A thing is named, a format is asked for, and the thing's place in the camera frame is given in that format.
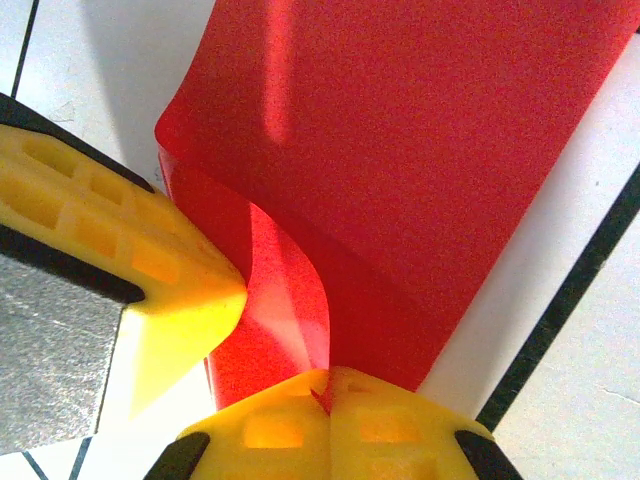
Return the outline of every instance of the black grout line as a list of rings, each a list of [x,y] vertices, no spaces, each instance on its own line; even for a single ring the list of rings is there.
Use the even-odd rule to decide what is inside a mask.
[[[482,408],[477,421],[493,431],[551,346],[640,210],[640,164],[605,215],[540,320]]]
[[[38,475],[40,480],[49,480],[49,477],[44,474],[40,465],[38,465],[38,462],[36,462],[35,458],[33,458],[29,452],[22,452],[22,456],[27,462],[29,462],[29,465],[31,465],[31,468],[36,472],[36,475]]]
[[[20,50],[20,58],[18,59],[18,68],[16,68],[16,76],[13,79],[13,87],[11,88],[11,98],[16,98],[18,95],[18,86],[20,85],[20,77],[22,77],[22,68],[24,67],[24,61],[27,58],[27,49],[29,48],[29,40],[31,40],[31,32],[33,31],[33,24],[36,21],[36,13],[38,13],[38,5],[40,0],[33,0],[31,4],[31,13],[29,14],[29,21],[27,22],[27,30],[24,33],[24,40],[22,41],[22,49]]]
[[[71,469],[69,480],[78,480],[78,475],[80,475],[80,469],[82,468],[84,459],[87,456],[87,450],[89,450],[89,445],[91,445],[91,439],[92,437],[88,437],[82,440],[82,443],[80,444],[80,448],[78,449],[78,455],[76,455],[76,461],[73,462],[73,468]]]

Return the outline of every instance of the white tile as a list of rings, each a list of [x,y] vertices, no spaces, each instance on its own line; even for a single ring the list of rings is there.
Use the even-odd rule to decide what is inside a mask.
[[[32,0],[0,0],[0,92],[9,95],[27,29]]]
[[[161,186],[153,129],[212,7],[42,0],[18,100]]]
[[[78,480],[142,480],[173,440],[175,435],[156,431],[96,435]]]
[[[49,480],[68,480],[82,440],[34,448],[29,453]]]
[[[640,217],[496,429],[530,480],[640,478]]]
[[[420,391],[475,417],[640,161],[634,35]]]
[[[39,480],[21,453],[0,456],[0,478],[3,480]]]

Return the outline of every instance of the textured yellow grip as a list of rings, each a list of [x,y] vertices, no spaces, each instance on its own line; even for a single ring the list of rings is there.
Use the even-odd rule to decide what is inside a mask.
[[[316,392],[330,385],[330,412]],[[492,440],[424,397],[350,368],[312,370],[192,425],[210,443],[190,480],[477,480],[455,433]]]
[[[0,223],[144,291],[116,344],[105,404],[118,415],[166,391],[244,308],[239,272],[166,196],[53,137],[0,125]]]

